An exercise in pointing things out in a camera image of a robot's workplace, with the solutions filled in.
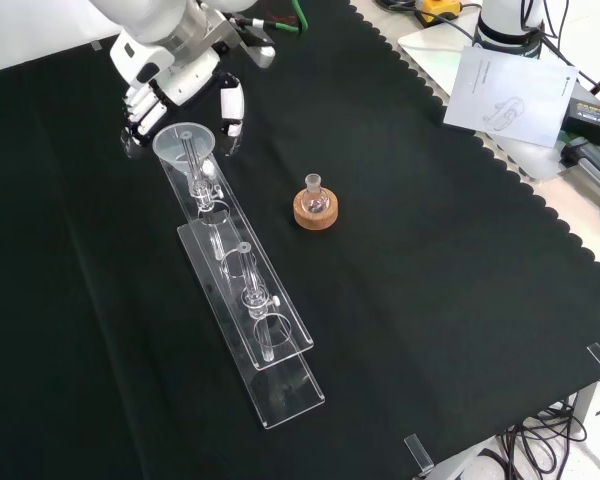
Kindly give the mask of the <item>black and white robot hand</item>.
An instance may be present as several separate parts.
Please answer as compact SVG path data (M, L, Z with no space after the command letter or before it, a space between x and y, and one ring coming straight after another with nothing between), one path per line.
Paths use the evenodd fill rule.
M245 101L240 80L220 68L222 58L239 44L235 33L206 36L183 60L162 46L143 45L123 30L110 51L114 66L128 83L121 144L130 158L151 143L170 115L190 105L207 87L220 88L222 150L235 154L243 131Z

